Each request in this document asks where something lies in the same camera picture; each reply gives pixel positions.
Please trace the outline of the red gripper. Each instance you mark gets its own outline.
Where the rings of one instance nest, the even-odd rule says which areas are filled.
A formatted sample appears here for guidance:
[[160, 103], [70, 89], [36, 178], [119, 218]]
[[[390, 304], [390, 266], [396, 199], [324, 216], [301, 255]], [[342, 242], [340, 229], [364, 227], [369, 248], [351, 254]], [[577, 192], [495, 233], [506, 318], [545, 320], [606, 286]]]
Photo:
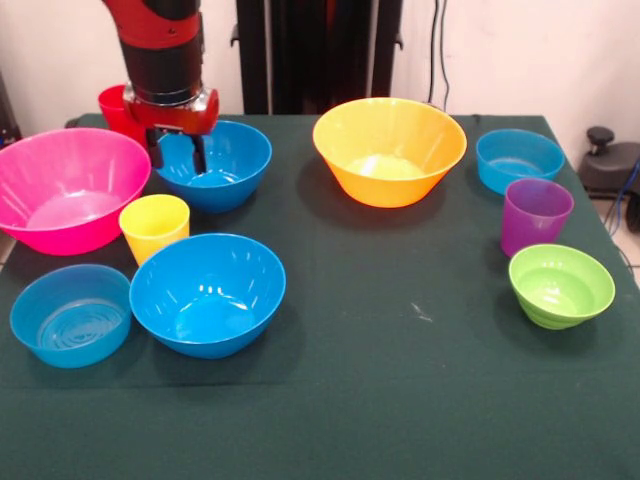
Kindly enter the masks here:
[[125, 88], [123, 103], [133, 120], [147, 128], [146, 145], [154, 169], [164, 166], [157, 128], [191, 135], [194, 172], [204, 174], [207, 171], [205, 142], [201, 135], [208, 134], [218, 120], [220, 102], [217, 90], [203, 88], [186, 103], [160, 105], [144, 102], [135, 95], [132, 88]]

